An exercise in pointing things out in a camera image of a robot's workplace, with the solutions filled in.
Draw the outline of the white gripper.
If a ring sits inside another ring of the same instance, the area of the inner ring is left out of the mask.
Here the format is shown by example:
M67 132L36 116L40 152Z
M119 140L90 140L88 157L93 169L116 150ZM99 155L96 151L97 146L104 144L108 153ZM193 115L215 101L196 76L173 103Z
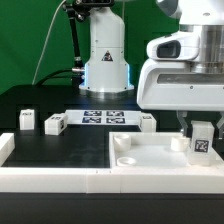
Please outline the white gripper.
M219 111L218 138L224 136L224 74L192 73L185 62L148 59L140 73L137 104L144 110L177 111L184 136L187 111Z

